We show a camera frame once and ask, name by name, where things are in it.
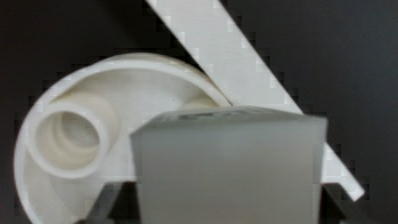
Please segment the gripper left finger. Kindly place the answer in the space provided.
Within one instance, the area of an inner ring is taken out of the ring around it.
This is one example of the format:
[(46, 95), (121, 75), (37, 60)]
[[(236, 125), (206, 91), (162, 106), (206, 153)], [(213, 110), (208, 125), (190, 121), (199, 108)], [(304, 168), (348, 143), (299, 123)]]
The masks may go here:
[(75, 224), (141, 224), (141, 207), (133, 182), (110, 182), (105, 184), (91, 212)]

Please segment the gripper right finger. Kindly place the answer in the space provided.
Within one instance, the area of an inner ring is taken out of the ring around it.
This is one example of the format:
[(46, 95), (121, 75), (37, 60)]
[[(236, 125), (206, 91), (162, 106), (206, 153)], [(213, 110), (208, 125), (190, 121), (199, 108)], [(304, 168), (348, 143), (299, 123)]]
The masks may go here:
[(380, 224), (361, 210), (338, 183), (322, 186), (318, 224)]

